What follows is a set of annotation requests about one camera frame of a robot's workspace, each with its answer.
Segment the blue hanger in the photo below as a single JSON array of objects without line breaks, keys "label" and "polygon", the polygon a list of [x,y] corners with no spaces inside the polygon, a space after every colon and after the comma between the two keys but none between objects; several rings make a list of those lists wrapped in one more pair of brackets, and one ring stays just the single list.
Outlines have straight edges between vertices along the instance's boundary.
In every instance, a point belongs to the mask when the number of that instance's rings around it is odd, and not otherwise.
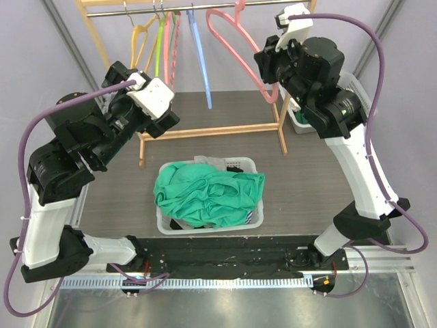
[{"label": "blue hanger", "polygon": [[197,55],[197,61],[199,64],[199,69],[200,69],[200,73],[201,73],[201,78],[203,81],[203,87],[204,87],[204,91],[205,91],[205,96],[206,96],[206,104],[207,104],[207,108],[209,110],[212,109],[212,94],[210,91],[210,84],[209,84],[209,78],[208,78],[208,69],[206,66],[206,59],[203,53],[203,46],[202,46],[202,42],[201,42],[201,36],[199,33],[199,28],[197,26],[197,21],[195,18],[195,10],[194,10],[194,5],[193,2],[191,1],[191,6],[189,7],[189,9],[186,11],[186,14],[188,16],[188,24],[189,24],[189,28],[190,28],[190,32],[191,32],[191,37],[193,39],[194,45],[195,45],[195,52]]}]

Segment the lime green hanger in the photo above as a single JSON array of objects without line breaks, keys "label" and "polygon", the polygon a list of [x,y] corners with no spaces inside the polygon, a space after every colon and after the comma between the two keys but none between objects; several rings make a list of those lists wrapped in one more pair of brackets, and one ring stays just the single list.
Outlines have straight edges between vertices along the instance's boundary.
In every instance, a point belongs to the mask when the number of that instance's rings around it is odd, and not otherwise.
[{"label": "lime green hanger", "polygon": [[158,19],[158,33],[156,37],[156,56],[155,56],[155,67],[154,67],[154,74],[156,77],[160,75],[160,63],[161,63],[161,51],[162,51],[162,44],[163,44],[163,35],[164,35],[164,27],[169,18],[171,18],[172,13],[171,12],[164,12],[163,16]]}]

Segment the grey tank top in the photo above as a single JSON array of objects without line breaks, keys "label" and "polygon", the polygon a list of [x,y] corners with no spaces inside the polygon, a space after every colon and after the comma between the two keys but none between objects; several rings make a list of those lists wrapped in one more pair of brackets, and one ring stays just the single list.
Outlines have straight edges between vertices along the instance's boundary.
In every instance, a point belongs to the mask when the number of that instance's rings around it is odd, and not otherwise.
[{"label": "grey tank top", "polygon": [[211,156],[194,156],[194,163],[196,164],[206,164],[215,167],[219,171],[227,170],[227,162],[223,158],[216,158]]}]

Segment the blue white striped tank top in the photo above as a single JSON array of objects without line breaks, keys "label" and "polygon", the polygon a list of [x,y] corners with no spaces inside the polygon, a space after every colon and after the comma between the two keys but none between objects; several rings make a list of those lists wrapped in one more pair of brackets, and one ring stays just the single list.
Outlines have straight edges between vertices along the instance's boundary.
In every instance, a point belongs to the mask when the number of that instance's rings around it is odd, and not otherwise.
[{"label": "blue white striped tank top", "polygon": [[253,211],[248,212],[248,214],[246,216],[245,223],[246,224],[251,224],[252,220],[253,220],[253,216],[254,216],[254,212]]}]

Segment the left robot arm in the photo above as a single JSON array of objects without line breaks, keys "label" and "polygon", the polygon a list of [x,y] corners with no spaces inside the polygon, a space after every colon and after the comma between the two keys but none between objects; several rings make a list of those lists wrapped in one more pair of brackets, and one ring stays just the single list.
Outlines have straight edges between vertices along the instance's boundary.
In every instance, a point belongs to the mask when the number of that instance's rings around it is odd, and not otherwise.
[{"label": "left robot arm", "polygon": [[41,118],[54,138],[29,158],[20,158],[24,180],[25,224],[17,249],[27,283],[62,278],[85,267],[115,264],[132,273],[146,262],[135,236],[93,237],[74,228],[71,219],[84,188],[137,133],[158,138],[179,122],[172,111],[168,84],[116,61],[94,93],[60,98]]}]

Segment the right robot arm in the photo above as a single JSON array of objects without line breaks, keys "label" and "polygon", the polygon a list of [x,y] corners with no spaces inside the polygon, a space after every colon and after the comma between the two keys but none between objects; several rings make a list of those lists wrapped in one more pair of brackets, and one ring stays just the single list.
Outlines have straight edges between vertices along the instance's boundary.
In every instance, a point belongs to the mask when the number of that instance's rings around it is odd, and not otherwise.
[{"label": "right robot arm", "polygon": [[345,244],[387,231],[390,220],[409,210],[410,202],[396,193],[385,196],[378,186],[370,164],[376,156],[365,144],[367,114],[360,98],[338,84],[345,56],[337,45],[318,37],[291,39],[284,47],[279,41],[279,36],[268,37],[254,55],[262,81],[279,83],[298,103],[338,160],[354,197],[308,246],[309,264],[322,270]]}]

